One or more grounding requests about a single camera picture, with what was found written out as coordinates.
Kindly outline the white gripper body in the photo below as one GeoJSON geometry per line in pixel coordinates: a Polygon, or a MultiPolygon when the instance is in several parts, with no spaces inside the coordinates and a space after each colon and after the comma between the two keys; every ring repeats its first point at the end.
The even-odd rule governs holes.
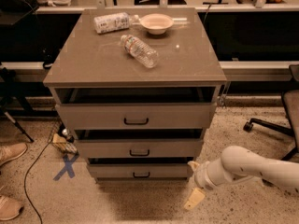
{"type": "Polygon", "coordinates": [[[199,164],[195,171],[193,172],[194,174],[194,181],[196,185],[205,191],[211,191],[214,190],[217,186],[211,181],[207,174],[207,167],[209,165],[209,162],[205,162],[202,164],[199,164]]]}

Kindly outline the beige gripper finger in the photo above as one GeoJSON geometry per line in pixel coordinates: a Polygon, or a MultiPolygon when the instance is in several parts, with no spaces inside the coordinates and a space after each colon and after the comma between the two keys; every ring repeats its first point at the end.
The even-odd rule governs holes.
{"type": "Polygon", "coordinates": [[[196,161],[189,161],[188,165],[192,168],[193,171],[196,171],[200,164],[196,161]]]}
{"type": "Polygon", "coordinates": [[[205,192],[199,188],[193,188],[190,196],[183,205],[185,210],[192,210],[197,204],[203,201],[206,197],[205,192]]]}

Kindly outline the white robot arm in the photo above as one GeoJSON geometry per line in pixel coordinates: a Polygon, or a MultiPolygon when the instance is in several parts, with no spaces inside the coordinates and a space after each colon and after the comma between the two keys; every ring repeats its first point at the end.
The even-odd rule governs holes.
{"type": "Polygon", "coordinates": [[[192,210],[204,200],[206,192],[224,184],[261,178],[290,193],[299,192],[299,164],[260,156],[244,147],[229,146],[214,161],[189,161],[196,186],[184,204],[192,210]]]}

